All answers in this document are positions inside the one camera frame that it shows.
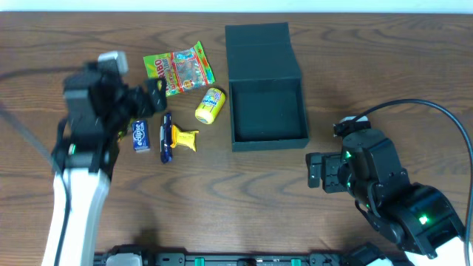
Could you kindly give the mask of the yellow candy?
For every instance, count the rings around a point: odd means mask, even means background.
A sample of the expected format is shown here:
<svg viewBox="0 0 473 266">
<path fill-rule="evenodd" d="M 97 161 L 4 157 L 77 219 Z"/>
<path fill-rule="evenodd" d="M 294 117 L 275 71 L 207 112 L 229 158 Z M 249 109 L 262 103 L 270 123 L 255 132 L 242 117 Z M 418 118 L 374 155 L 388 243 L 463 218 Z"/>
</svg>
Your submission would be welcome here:
<svg viewBox="0 0 473 266">
<path fill-rule="evenodd" d="M 198 130 L 183 132 L 178 126 L 171 126 L 171 147 L 186 146 L 192 151 L 197 151 L 196 146 L 196 135 L 199 133 Z"/>
</svg>

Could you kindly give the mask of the dark blue candy bar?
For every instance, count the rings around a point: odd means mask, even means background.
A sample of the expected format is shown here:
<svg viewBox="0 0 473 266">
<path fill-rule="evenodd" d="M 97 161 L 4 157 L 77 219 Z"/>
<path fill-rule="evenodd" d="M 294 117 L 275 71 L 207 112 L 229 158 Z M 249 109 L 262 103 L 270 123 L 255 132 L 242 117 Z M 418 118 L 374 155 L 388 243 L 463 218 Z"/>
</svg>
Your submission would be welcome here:
<svg viewBox="0 0 473 266">
<path fill-rule="evenodd" d="M 160 159 L 163 164 L 172 161 L 172 121 L 171 113 L 168 112 L 163 116 L 163 122 L 160 126 Z"/>
</svg>

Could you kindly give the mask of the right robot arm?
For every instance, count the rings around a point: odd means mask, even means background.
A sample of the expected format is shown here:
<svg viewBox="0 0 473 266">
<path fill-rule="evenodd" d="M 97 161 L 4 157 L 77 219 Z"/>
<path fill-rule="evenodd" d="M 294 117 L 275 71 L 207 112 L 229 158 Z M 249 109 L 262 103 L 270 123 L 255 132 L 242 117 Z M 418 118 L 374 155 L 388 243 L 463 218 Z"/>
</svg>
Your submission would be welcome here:
<svg viewBox="0 0 473 266">
<path fill-rule="evenodd" d="M 402 251 L 439 257 L 439 248 L 466 240 L 466 226 L 438 189 L 412 183 L 395 144 L 378 129 L 342 138 L 339 152 L 306 156 L 307 184 L 325 193 L 348 193 L 371 227 Z"/>
</svg>

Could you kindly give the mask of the black open gift box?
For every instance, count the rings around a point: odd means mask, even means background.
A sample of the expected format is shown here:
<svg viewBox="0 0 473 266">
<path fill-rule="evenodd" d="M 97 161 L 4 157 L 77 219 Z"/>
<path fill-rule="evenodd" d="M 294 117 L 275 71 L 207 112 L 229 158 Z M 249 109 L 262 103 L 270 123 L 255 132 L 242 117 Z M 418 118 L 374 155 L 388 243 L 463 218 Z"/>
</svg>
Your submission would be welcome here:
<svg viewBox="0 0 473 266">
<path fill-rule="evenodd" d="M 233 151 L 303 149 L 307 113 L 289 25 L 228 25 L 225 47 Z"/>
</svg>

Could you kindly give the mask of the yellow Mentos gum bottle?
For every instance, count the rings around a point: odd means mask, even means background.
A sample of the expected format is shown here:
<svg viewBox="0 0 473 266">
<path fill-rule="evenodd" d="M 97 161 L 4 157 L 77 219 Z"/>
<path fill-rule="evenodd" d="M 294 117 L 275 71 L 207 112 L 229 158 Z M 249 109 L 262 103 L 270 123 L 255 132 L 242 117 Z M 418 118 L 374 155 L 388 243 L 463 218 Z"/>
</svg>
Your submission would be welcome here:
<svg viewBox="0 0 473 266">
<path fill-rule="evenodd" d="M 225 103 L 225 93 L 217 88 L 210 88 L 195 110 L 195 118 L 201 123 L 212 124 Z"/>
</svg>

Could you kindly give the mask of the Haribo gummy candy bag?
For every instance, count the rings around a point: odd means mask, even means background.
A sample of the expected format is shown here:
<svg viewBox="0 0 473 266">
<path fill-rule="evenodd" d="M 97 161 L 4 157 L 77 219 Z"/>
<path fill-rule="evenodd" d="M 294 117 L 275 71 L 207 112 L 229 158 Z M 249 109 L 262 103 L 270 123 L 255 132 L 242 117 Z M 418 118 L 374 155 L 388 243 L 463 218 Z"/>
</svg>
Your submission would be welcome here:
<svg viewBox="0 0 473 266">
<path fill-rule="evenodd" d="M 213 70 L 200 41 L 187 50 L 147 55 L 143 62 L 149 78 L 166 80 L 166 97 L 215 82 Z"/>
</svg>

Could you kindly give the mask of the Pretz snack box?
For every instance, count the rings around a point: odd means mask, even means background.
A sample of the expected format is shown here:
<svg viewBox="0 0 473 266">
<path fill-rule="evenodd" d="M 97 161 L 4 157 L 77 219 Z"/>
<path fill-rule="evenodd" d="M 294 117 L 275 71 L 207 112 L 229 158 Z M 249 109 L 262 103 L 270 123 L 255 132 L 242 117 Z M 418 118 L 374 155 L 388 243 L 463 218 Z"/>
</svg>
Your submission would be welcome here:
<svg viewBox="0 0 473 266">
<path fill-rule="evenodd" d="M 131 130 L 134 119 L 131 119 L 125 126 L 118 131 L 118 142 L 120 142 Z"/>
</svg>

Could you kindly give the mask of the blue Eclipse mint tin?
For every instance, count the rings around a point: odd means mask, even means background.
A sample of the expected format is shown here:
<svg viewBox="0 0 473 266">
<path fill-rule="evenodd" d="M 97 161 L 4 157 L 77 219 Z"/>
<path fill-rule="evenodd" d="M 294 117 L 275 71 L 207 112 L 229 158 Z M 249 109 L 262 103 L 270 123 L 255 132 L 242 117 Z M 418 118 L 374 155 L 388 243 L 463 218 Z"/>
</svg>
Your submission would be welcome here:
<svg viewBox="0 0 473 266">
<path fill-rule="evenodd" d="M 145 120 L 136 120 L 132 123 L 132 139 L 136 152 L 148 151 L 151 148 L 148 125 Z"/>
</svg>

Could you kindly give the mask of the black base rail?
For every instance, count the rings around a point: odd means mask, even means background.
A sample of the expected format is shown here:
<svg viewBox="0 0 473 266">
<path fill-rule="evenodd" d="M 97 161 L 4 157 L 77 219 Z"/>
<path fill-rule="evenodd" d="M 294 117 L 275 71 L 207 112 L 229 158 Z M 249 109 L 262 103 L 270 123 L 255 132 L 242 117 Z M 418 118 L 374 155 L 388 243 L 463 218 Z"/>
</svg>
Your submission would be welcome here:
<svg viewBox="0 0 473 266">
<path fill-rule="evenodd" d="M 94 255 L 94 266 L 350 266 L 411 265 L 405 256 L 387 256 L 368 243 L 349 253 L 309 254 L 216 254 L 154 252 L 137 245 L 119 245 Z"/>
</svg>

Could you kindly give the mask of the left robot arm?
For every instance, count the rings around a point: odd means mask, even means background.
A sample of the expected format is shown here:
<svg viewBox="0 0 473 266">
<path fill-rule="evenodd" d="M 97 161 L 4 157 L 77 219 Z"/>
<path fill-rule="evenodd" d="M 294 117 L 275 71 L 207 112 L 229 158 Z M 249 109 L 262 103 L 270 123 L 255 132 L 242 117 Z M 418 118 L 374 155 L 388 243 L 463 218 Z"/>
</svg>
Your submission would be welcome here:
<svg viewBox="0 0 473 266">
<path fill-rule="evenodd" d="M 43 265 L 92 265 L 103 205 L 131 120 L 166 109 L 166 79 L 129 87 L 119 72 L 89 69 L 64 81 L 67 118 L 52 153 L 54 207 Z"/>
</svg>

